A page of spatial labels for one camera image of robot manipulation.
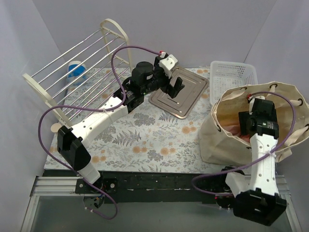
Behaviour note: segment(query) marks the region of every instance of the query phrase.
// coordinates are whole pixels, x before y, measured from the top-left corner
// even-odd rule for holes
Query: canvas tote bag
[[[270,82],[267,84],[243,86],[227,90],[212,107],[199,131],[201,156],[204,162],[223,165],[244,165],[252,162],[250,143],[225,130],[222,124],[238,122],[238,112],[248,111],[247,96],[259,91],[270,91],[287,97],[296,109],[296,123],[293,133],[276,151],[276,162],[292,154],[291,148],[309,137],[309,105],[293,85]],[[273,101],[277,111],[280,143],[287,135],[292,123],[292,109],[282,98],[262,94]]]

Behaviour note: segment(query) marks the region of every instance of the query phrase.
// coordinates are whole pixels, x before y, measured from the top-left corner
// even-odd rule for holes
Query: gray wall
[[[243,62],[276,0],[33,0],[61,52],[117,21],[131,44],[174,54],[184,67]],[[134,62],[154,56],[133,52]]]
[[[277,1],[246,59],[260,83],[277,80],[296,85],[309,102],[309,1]],[[309,141],[282,161],[303,231],[309,231]]]
[[[47,107],[21,75],[34,73],[59,50],[31,0],[0,0],[0,31],[0,231],[16,232],[46,160],[37,127]],[[43,125],[47,146],[51,118]]]

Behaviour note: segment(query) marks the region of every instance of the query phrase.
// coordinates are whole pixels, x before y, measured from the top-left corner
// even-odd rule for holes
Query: floral tablecloth
[[[188,69],[209,79],[206,68]],[[67,97],[65,104],[72,103],[110,69],[103,69],[87,85],[80,87]],[[127,71],[123,78],[130,76]],[[104,82],[113,80],[114,76]],[[96,107],[109,93],[118,89],[114,84],[101,98],[89,107]],[[213,173],[222,165],[205,163],[200,156],[198,130],[211,110],[209,87],[186,119],[178,119],[148,102],[145,102],[126,117],[109,126],[92,142],[88,151],[98,170],[126,172],[165,172],[165,173]],[[81,112],[74,120],[80,122],[88,112]],[[56,150],[56,135],[50,151],[64,161]],[[45,169],[66,169],[51,157],[47,158]]]

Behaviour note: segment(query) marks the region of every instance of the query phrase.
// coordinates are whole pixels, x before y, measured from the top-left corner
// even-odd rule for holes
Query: white shoe rack
[[[91,80],[104,68],[110,67],[113,52],[125,45],[129,45],[129,39],[124,30],[115,21],[105,19],[101,22],[98,30],[91,33],[68,51],[64,52],[61,56],[46,64],[33,75],[29,75],[27,73],[23,74],[23,78],[48,107],[51,108],[53,106],[62,105],[65,99],[74,91],[82,88],[83,85],[89,85],[89,80]],[[114,66],[116,72],[117,69],[122,68],[121,72],[117,72],[121,77],[121,75],[128,70],[132,72],[133,67],[130,49],[126,49],[125,52],[120,52],[119,54],[120,55],[115,56],[114,58]],[[68,64],[71,61],[79,59],[81,63],[68,72]],[[86,64],[86,70],[76,77],[74,81],[68,83],[67,76],[82,64]],[[83,80],[80,85],[76,86],[76,88],[72,90],[74,82],[77,80],[82,80],[81,78],[84,75],[87,75],[87,79]],[[108,90],[109,85],[114,83],[114,81],[112,81],[111,83],[105,85],[105,87],[102,87],[102,83],[110,75],[113,75],[113,72],[106,73],[95,83],[91,82],[91,86],[88,86],[87,91],[81,94],[70,105],[88,107],[93,101],[101,97],[101,95]],[[83,98],[83,101],[82,103],[77,104],[76,102],[78,102],[80,98]],[[104,100],[97,108],[100,108],[107,100],[108,98]],[[68,116],[71,111],[72,109],[69,108],[57,108],[53,110],[53,113],[60,123],[71,127],[71,121],[78,115],[78,111],[76,111],[73,115]]]

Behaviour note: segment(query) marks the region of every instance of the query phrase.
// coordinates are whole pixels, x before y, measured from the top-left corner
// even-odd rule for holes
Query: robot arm
[[[242,135],[249,134],[252,161],[270,152],[278,142],[279,126],[275,105],[264,97],[250,101],[249,111],[239,112]],[[275,156],[252,166],[250,184],[244,175],[228,173],[225,180],[234,197],[233,212],[240,218],[271,225],[286,209],[286,200],[280,198],[275,178]]]
[[[144,95],[161,89],[175,98],[184,88],[180,77],[174,86],[170,84],[171,74],[177,64],[177,59],[165,52],[155,58],[154,65],[149,62],[138,63],[132,71],[132,76],[123,81],[122,85],[126,92],[123,105],[112,111],[93,113],[69,129],[61,127],[57,136],[58,152],[82,177],[100,188],[100,174],[90,162],[91,156],[86,148],[113,122],[142,104]],[[118,89],[101,109],[119,105],[122,99],[123,92]]]

